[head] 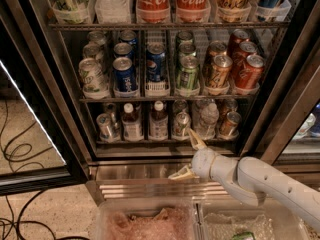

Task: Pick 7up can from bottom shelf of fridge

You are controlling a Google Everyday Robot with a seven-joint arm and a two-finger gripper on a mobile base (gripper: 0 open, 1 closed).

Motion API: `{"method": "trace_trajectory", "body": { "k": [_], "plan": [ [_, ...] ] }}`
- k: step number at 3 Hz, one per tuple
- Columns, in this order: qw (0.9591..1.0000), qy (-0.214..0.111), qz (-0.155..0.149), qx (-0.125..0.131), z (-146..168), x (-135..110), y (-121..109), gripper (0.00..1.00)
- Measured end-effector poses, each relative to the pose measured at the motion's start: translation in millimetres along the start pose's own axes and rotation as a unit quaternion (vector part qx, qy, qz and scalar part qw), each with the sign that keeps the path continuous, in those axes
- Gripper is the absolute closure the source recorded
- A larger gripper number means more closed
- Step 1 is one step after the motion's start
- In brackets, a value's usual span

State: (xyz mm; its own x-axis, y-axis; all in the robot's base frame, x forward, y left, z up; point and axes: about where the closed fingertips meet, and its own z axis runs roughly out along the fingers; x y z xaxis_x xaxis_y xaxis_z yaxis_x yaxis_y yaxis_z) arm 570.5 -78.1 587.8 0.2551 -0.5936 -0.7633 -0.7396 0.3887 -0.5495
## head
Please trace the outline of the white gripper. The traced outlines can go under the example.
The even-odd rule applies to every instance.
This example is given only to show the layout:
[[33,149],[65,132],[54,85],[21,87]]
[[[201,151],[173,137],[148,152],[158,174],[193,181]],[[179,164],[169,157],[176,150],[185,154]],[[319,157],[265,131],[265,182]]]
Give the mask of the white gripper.
[[168,178],[170,180],[187,180],[193,179],[197,175],[202,179],[213,180],[212,168],[219,153],[210,148],[206,148],[207,145],[205,142],[191,128],[188,129],[188,134],[192,147],[198,150],[191,161],[192,169],[189,166],[184,166],[179,171],[169,175]]

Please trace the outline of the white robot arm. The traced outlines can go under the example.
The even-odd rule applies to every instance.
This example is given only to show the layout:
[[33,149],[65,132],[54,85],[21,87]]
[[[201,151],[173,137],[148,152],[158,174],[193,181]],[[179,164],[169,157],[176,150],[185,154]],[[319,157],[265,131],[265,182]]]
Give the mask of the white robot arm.
[[196,150],[191,164],[171,174],[171,180],[201,179],[218,182],[238,201],[260,206],[270,196],[290,209],[317,232],[320,231],[320,192],[294,180],[273,166],[254,157],[240,160],[209,148],[200,136],[188,129]]

